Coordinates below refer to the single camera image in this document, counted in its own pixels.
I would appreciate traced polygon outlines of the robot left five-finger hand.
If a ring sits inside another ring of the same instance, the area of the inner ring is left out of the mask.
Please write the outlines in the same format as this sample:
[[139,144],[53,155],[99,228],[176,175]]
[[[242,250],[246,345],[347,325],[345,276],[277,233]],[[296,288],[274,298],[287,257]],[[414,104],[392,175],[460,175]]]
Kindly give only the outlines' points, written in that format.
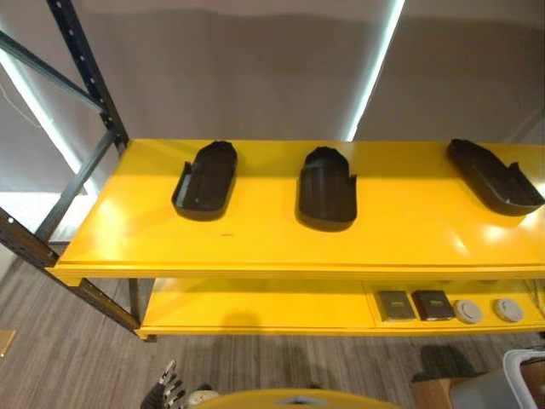
[[171,360],[165,367],[163,374],[147,392],[140,404],[141,409],[170,409],[182,408],[182,398],[186,391],[182,388],[182,381],[175,371],[176,360]]

